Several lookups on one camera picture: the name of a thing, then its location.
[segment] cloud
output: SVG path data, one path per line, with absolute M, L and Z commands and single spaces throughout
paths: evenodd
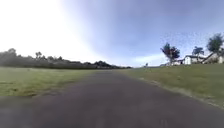
M 150 66 L 158 66 L 160 64 L 166 63 L 167 59 L 164 54 L 152 54 L 148 56 L 139 56 L 133 59 L 133 62 L 137 64 L 144 65 L 145 63 L 149 63 Z
M 74 21 L 72 29 L 61 0 L 0 1 L 0 51 L 16 48 L 22 55 L 62 56 L 78 61 L 105 60 L 80 34 L 85 28 Z

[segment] white house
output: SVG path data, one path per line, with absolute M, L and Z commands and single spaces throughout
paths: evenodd
M 183 59 L 183 64 L 195 64 L 202 62 L 205 58 L 201 56 L 193 56 L 193 55 L 186 55 L 185 58 Z
M 209 64 L 209 63 L 223 63 L 224 62 L 224 58 L 223 56 L 218 56 L 217 53 L 212 53 L 210 54 L 208 57 L 206 57 L 204 60 L 203 60 L 203 64 Z

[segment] road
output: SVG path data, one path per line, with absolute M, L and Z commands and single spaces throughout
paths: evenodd
M 224 128 L 224 111 L 116 72 L 101 71 L 58 93 L 2 101 L 0 127 Z

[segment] blue sky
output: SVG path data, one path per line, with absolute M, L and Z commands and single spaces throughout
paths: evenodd
M 160 65 L 167 61 L 160 51 L 166 42 L 183 58 L 222 33 L 223 5 L 223 0 L 9 0 L 0 2 L 0 50 Z

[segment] green grass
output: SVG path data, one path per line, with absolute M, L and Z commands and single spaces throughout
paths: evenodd
M 224 107 L 224 65 L 140 68 L 121 72 Z
M 1 96 L 33 96 L 63 87 L 90 74 L 91 70 L 51 70 L 31 68 L 0 68 Z

